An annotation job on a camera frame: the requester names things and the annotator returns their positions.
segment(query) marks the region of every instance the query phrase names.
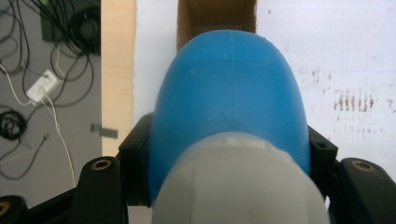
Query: white wall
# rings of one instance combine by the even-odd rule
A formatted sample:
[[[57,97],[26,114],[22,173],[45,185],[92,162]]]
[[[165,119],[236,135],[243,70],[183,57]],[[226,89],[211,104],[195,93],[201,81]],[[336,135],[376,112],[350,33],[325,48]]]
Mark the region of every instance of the white wall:
[[[373,161],[396,179],[396,2],[262,1],[258,35],[289,62],[308,124],[338,158]]]

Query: white power adapter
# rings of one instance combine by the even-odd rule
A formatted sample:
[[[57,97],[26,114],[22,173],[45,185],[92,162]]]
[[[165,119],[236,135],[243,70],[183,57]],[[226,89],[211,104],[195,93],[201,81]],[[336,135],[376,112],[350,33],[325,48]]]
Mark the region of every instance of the white power adapter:
[[[50,70],[44,72],[43,76],[41,76],[35,84],[26,92],[29,99],[32,103],[39,104],[41,100],[44,98],[45,94],[50,94],[61,81],[51,73]]]

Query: gray wall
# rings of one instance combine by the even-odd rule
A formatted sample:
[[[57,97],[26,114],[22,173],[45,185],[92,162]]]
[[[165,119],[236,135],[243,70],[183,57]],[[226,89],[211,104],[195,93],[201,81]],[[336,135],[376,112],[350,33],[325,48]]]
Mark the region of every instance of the gray wall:
[[[38,78],[38,75],[34,73],[42,74],[47,69],[51,70],[50,54],[54,48],[54,44],[42,41],[39,15],[28,8],[23,2],[20,5],[31,54],[29,65],[29,70],[31,71],[27,71],[25,82],[28,89]],[[8,1],[0,1],[0,10],[3,10],[7,6]],[[7,34],[11,23],[12,19],[9,16],[2,15],[0,17],[1,37]],[[16,28],[17,30],[13,36],[20,45],[18,26]],[[14,46],[15,44],[12,40],[1,44],[0,57],[7,54]],[[66,47],[62,45],[61,50],[66,50]],[[23,59],[26,59],[25,52],[23,53]],[[5,68],[11,69],[17,63],[18,57],[19,53],[16,52],[12,57],[4,59],[1,63]],[[90,59],[92,61],[94,80],[89,94],[76,105],[56,107],[61,132],[74,164],[76,182],[78,181],[82,166],[87,161],[100,157],[102,152],[101,136],[99,133],[91,132],[92,124],[101,123],[101,58],[97,55],[90,55]],[[56,64],[57,51],[53,55],[53,61]],[[73,60],[61,54],[59,66],[63,71],[66,71],[72,62]],[[78,71],[84,65],[85,59],[81,59],[78,62],[76,71],[72,72],[70,76],[77,75]],[[11,75],[11,79],[17,95],[21,100],[26,102],[27,98],[23,95],[22,91],[22,76],[23,72],[20,72],[16,75]],[[57,104],[66,104],[75,101],[89,88],[90,83],[91,69],[88,68],[80,79],[65,85],[62,96]],[[59,90],[60,86],[51,94],[52,97]],[[0,105],[9,106],[26,118],[37,108],[37,105],[23,107],[17,103],[7,77],[3,73],[0,73]],[[56,132],[53,116],[45,107],[39,108],[33,114],[27,124],[26,132],[21,137],[22,142],[30,148],[19,146],[15,152],[0,161],[1,171],[8,175],[21,174],[29,165],[35,154],[35,150],[46,134],[48,135],[48,139],[38,152],[31,170],[24,178],[11,181],[0,176],[0,196],[10,194],[21,195],[29,205],[34,206],[73,188],[71,169],[64,145]],[[17,141],[11,142],[0,137],[0,157],[8,153],[16,144]]]

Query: blue inflated object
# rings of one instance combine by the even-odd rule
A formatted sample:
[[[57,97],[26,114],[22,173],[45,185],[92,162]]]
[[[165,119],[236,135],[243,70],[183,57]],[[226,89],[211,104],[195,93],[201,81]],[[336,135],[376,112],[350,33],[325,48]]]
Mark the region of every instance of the blue inflated object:
[[[150,128],[152,204],[180,154],[220,132],[259,136],[287,151],[309,174],[308,130],[296,81],[279,50],[258,35],[208,32],[173,60]]]

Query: power cord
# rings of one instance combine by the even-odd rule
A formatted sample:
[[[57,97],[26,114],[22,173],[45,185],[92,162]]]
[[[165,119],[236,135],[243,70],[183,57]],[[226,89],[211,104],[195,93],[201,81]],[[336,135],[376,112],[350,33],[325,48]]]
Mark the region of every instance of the power cord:
[[[68,159],[68,161],[69,161],[69,165],[70,165],[70,169],[71,169],[71,173],[72,173],[73,187],[75,187],[75,186],[76,186],[76,178],[75,178],[75,172],[74,172],[74,165],[73,165],[73,162],[72,162],[71,157],[70,157],[69,148],[67,147],[67,144],[66,144],[66,142],[64,141],[64,137],[63,137],[62,134],[61,134],[61,126],[59,125],[59,122],[58,122],[58,118],[57,118],[57,115],[56,115],[55,106],[54,106],[53,102],[51,101],[51,99],[48,97],[48,95],[47,95],[46,93],[44,93],[44,97],[47,99],[47,101],[49,101],[49,103],[50,103],[50,105],[51,105],[51,108],[49,108],[49,107],[46,105],[46,103],[43,101],[43,99],[41,99],[41,103],[43,104],[44,107],[46,107],[46,108],[48,109],[48,111],[51,113],[51,115],[52,115],[53,118],[54,118],[56,131],[57,131],[59,137],[61,138],[62,143],[64,144],[64,149],[65,149],[65,151],[66,151],[67,159]]]
[[[9,86],[11,87],[12,93],[14,94],[14,97],[17,100],[18,104],[20,104],[22,106],[31,105],[32,104],[31,100],[29,100],[28,102],[24,103],[18,98],[18,96],[17,96],[17,94],[15,93],[15,90],[14,90],[14,85],[12,85],[11,78],[9,77],[9,73],[8,73],[8,71],[6,70],[6,68],[2,64],[0,64],[0,71],[6,75],[6,77],[8,79],[8,82],[9,82]]]

